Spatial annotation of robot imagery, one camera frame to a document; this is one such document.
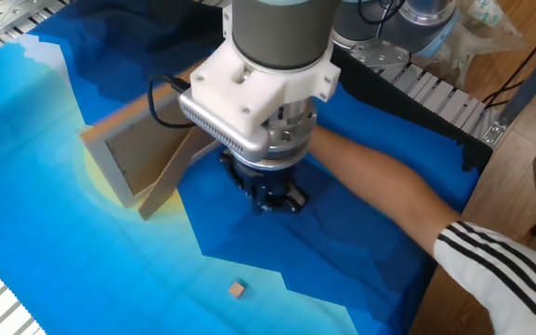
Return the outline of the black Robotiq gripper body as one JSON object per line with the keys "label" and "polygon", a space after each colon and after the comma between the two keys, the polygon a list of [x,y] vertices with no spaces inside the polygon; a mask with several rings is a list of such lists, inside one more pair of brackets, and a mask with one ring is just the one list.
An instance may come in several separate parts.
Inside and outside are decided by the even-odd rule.
{"label": "black Robotiq gripper body", "polygon": [[277,198],[279,208],[282,205],[282,195],[285,193],[286,185],[289,182],[295,183],[294,166],[277,170],[256,169],[237,160],[229,150],[224,150],[219,155],[219,161],[234,185],[249,199],[253,189],[268,188]]}

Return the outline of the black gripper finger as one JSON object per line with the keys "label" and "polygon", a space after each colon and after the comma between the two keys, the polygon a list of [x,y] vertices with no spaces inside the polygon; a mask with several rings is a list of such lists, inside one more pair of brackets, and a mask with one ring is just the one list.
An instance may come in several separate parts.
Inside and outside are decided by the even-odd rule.
{"label": "black gripper finger", "polygon": [[268,188],[255,188],[251,193],[251,209],[255,214],[278,209],[277,198]]}
{"label": "black gripper finger", "polygon": [[294,182],[286,185],[281,208],[287,213],[300,213],[308,203],[308,194]]}

